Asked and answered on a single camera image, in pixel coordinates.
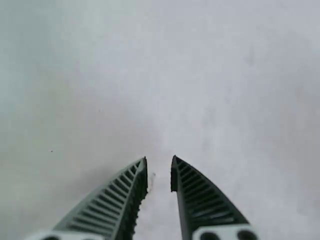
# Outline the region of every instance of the gray surface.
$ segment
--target gray surface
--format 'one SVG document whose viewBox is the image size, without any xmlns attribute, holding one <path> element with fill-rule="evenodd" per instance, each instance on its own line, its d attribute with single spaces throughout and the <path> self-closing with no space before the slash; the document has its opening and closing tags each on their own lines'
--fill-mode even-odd
<svg viewBox="0 0 320 240">
<path fill-rule="evenodd" d="M 0 1 L 1 239 L 52 227 L 145 155 L 135 239 L 180 239 L 174 154 L 261 239 L 318 239 L 319 7 Z"/>
</svg>

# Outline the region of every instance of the white surface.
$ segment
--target white surface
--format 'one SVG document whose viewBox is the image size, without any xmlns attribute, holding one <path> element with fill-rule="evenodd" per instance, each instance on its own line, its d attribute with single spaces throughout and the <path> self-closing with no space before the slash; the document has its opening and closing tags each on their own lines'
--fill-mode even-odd
<svg viewBox="0 0 320 240">
<path fill-rule="evenodd" d="M 201 240 L 201 237 L 204 238 L 203 234 L 206 234 L 206 233 L 215 234 L 215 236 L 217 236 L 219 240 L 239 240 L 238 234 L 242 231 L 251 233 L 253 236 L 256 237 L 256 240 L 260 240 L 255 229 L 249 224 L 235 224 L 235 225 L 233 224 L 233 225 L 199 227 L 196 231 L 193 232 L 192 240 Z"/>
<path fill-rule="evenodd" d="M 180 239 L 174 154 L 264 240 L 319 239 L 320 2 L 0 2 L 0 234 L 147 156 L 136 240 Z"/>
</svg>

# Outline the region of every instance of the black rubber ridge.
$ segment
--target black rubber ridge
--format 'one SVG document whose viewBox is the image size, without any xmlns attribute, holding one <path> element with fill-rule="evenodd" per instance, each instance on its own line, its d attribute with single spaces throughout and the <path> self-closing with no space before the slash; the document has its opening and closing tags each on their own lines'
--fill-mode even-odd
<svg viewBox="0 0 320 240">
<path fill-rule="evenodd" d="M 248 224 L 231 201 L 197 169 L 173 156 L 171 192 L 177 193 L 183 240 L 199 227 Z"/>
<path fill-rule="evenodd" d="M 90 193 L 54 230 L 94 233 L 106 240 L 130 240 L 147 188 L 147 159 L 144 157 Z"/>
</svg>

